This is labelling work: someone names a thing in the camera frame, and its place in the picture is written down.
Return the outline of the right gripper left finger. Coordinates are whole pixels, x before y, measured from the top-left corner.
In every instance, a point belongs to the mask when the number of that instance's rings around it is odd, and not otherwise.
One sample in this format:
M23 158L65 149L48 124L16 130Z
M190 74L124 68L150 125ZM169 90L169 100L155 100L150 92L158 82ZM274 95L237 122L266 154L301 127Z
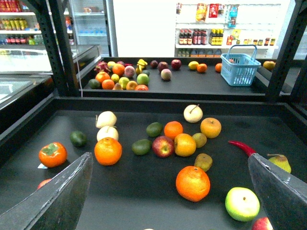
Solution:
M86 200L93 156L84 153L44 186L0 216L2 230L74 230Z

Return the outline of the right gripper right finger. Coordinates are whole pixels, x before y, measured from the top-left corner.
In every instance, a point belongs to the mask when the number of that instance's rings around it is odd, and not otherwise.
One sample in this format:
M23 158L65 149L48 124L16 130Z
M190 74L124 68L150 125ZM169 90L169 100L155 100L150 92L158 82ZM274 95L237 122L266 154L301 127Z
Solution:
M248 169L256 195L275 230L307 228L307 184L253 153Z

